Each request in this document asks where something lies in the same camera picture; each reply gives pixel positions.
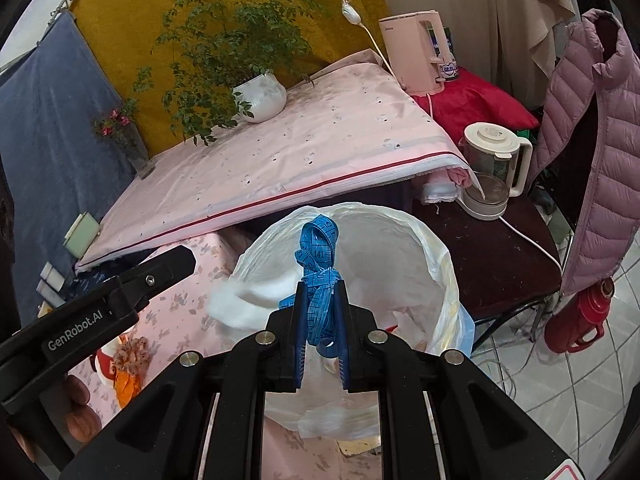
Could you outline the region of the person's left hand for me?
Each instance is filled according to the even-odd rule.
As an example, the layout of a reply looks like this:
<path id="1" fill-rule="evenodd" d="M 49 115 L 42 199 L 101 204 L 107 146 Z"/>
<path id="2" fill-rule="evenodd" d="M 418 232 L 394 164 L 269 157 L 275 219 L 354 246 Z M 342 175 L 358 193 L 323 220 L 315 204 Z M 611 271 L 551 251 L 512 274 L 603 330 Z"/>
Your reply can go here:
<path id="1" fill-rule="evenodd" d="M 102 429 L 89 401 L 87 386 L 66 375 L 6 416 L 6 422 L 33 462 L 62 470 Z"/>

